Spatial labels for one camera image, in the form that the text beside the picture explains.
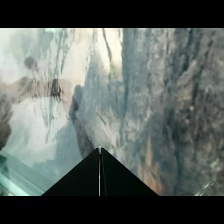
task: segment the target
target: black triangle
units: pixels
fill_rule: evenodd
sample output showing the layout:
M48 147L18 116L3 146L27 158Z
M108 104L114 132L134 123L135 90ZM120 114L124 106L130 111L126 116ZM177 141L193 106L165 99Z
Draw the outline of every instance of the black triangle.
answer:
M43 194L43 196L99 195L157 196L105 149L95 149Z
M102 154L102 174L106 196L158 196L105 149Z
M94 150L43 196L99 196L99 152Z

